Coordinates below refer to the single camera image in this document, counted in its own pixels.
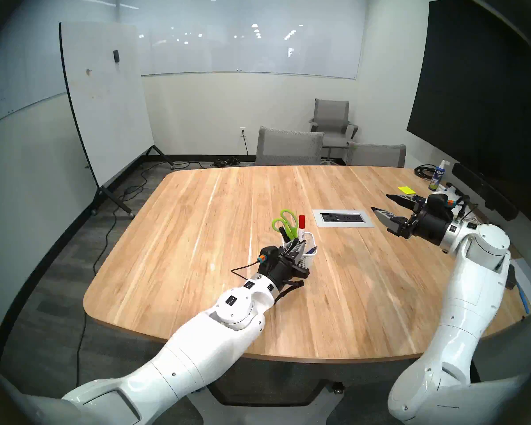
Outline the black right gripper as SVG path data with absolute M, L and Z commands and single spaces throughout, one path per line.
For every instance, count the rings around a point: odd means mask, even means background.
M 387 210 L 371 207 L 388 232 L 404 239 L 417 236 L 436 246 L 441 244 L 454 218 L 451 208 L 426 205 L 426 198 L 417 194 L 386 194 L 386 197 L 405 209 L 418 210 L 408 219 Z

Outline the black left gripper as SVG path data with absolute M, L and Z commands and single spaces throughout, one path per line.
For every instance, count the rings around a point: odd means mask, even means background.
M 310 270 L 300 267 L 306 252 L 306 239 L 293 239 L 285 243 L 280 252 L 266 254 L 265 276 L 277 288 L 278 297 L 284 297 L 291 291 L 304 286 Z

